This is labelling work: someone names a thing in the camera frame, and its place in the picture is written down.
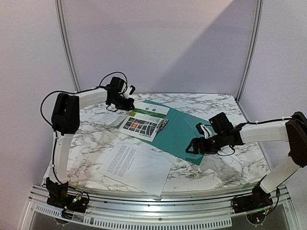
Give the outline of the teal file folder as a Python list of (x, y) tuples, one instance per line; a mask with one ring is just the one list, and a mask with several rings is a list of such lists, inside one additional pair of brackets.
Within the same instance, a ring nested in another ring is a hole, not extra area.
[[(144, 101), (144, 103), (168, 107), (152, 101)], [(170, 108), (166, 118), (169, 119), (167, 125), (156, 135), (153, 142), (140, 140), (185, 161), (200, 165), (203, 156), (186, 153), (185, 149), (193, 138), (201, 137), (195, 126), (198, 123), (208, 125), (209, 122), (174, 108)]]

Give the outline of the green map flyer sheet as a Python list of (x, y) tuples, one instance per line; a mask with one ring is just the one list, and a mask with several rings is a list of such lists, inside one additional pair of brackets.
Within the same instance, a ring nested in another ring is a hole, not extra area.
[(151, 103), (138, 102), (119, 126), (122, 134), (153, 142), (156, 127), (166, 118), (170, 108)]

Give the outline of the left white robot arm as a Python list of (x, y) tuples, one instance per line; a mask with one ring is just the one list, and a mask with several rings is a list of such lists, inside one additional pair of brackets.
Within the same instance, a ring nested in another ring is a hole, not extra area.
[(67, 165), (72, 138), (80, 126), (80, 110), (96, 103), (114, 105), (116, 110), (131, 111), (134, 99), (131, 95), (135, 87), (128, 86), (126, 79), (113, 77), (106, 86), (70, 93), (56, 91), (51, 127), (53, 130), (53, 150), (49, 175), (46, 178), (47, 190), (61, 208), (71, 204), (71, 197), (62, 189), (68, 188)]

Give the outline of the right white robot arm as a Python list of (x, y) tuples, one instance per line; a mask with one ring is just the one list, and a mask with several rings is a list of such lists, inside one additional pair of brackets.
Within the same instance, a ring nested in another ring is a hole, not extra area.
[(289, 144), (287, 156), (254, 186), (250, 196), (241, 199), (252, 209), (268, 204), (270, 193), (307, 165), (307, 119), (302, 112), (295, 112), (286, 118), (245, 122), (237, 126), (233, 126), (221, 112), (210, 118), (209, 122), (215, 134), (206, 137), (203, 124), (198, 123), (196, 129), (202, 137), (193, 138), (185, 149), (186, 153), (216, 154), (225, 146), (233, 148), (252, 142), (283, 141)]

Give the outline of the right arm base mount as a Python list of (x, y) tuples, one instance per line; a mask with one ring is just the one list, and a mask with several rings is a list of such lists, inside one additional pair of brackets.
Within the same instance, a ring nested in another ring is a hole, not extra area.
[(277, 198), (275, 205), (273, 204), (271, 194), (270, 193), (267, 194), (260, 190), (259, 191), (253, 190), (252, 194), (248, 196), (243, 196), (243, 195), (235, 196), (231, 200), (230, 205), (235, 211), (235, 213), (247, 212), (260, 208), (269, 207), (268, 210), (262, 212), (262, 215), (268, 215), (276, 208), (279, 202), (280, 189), (276, 188), (275, 193)]

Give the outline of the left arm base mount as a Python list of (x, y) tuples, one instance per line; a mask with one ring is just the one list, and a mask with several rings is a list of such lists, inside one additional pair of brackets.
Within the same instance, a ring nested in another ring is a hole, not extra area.
[(47, 204), (50, 206), (62, 208), (79, 213), (85, 213), (89, 198), (76, 198), (75, 195), (68, 194), (68, 188), (75, 190), (69, 186), (68, 182), (59, 183), (53, 182), (49, 177), (46, 179), (46, 188), (49, 192)]

